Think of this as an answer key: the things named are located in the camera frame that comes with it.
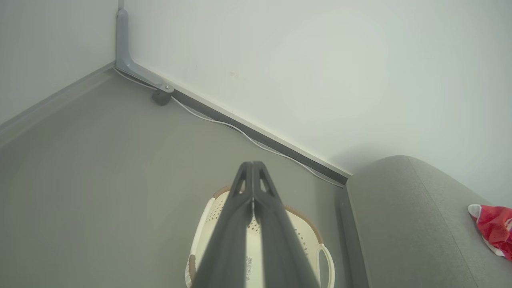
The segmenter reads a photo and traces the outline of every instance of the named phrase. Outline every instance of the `floor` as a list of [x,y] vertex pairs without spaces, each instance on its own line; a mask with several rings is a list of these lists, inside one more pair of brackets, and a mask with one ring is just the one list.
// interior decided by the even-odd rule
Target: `floor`
[[0,150],[0,286],[185,287],[206,202],[261,160],[319,229],[345,287],[340,188],[151,92],[112,75]]

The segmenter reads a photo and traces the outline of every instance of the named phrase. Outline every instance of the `gray metal bracket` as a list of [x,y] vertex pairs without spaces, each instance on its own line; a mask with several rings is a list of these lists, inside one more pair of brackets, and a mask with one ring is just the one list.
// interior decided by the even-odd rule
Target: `gray metal bracket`
[[165,79],[133,62],[128,50],[128,12],[124,9],[117,12],[116,68],[166,93],[174,91]]

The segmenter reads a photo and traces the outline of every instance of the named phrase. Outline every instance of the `barcode label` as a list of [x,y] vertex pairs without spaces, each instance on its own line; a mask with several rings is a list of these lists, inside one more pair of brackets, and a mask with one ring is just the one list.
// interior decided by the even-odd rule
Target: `barcode label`
[[246,256],[245,260],[246,260],[246,265],[245,266],[247,267],[245,276],[246,276],[246,280],[249,281],[250,276],[251,276],[251,270],[252,270],[252,258],[249,257],[249,256]]

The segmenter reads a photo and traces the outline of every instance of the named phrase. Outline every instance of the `laundry basket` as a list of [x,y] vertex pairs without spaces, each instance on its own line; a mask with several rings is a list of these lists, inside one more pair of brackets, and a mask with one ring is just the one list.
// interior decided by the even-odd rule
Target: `laundry basket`
[[[229,190],[230,187],[227,186],[217,191],[206,204],[203,215],[199,220],[185,268],[185,282],[188,288],[190,288],[194,281],[197,268],[201,263],[211,234],[222,212]],[[329,250],[327,250],[323,244],[320,233],[302,213],[288,206],[285,206],[285,209],[319,284],[319,253],[320,251],[324,252],[329,267],[329,282],[327,287],[333,288],[335,278],[334,263]],[[261,228],[253,215],[252,221],[247,227],[245,288],[263,288],[263,271]]]

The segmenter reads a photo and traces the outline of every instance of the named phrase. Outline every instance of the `gray fabric upholstery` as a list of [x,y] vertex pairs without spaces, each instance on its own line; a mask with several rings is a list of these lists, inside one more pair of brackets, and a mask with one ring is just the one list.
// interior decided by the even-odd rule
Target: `gray fabric upholstery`
[[388,157],[350,177],[347,192],[370,287],[512,287],[512,262],[485,246],[467,212],[489,203],[442,171]]

